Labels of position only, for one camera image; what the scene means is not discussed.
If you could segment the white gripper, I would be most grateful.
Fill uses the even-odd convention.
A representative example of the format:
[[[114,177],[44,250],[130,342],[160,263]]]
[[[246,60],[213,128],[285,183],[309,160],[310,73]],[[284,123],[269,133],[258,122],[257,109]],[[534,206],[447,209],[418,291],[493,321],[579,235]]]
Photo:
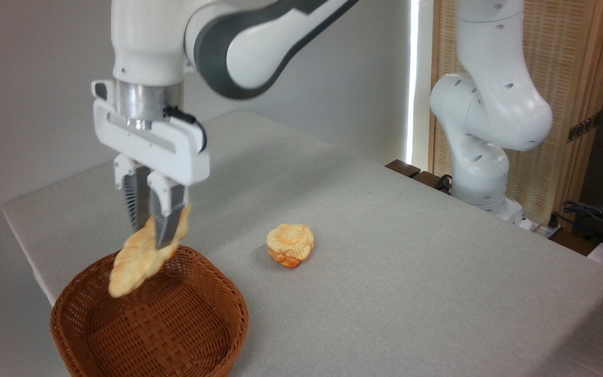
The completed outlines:
[[[115,187],[124,194],[134,233],[149,219],[151,194],[156,250],[172,243],[189,186],[210,174],[206,132],[180,110],[182,89],[181,83],[91,84],[94,130],[102,144],[120,153],[113,161]]]

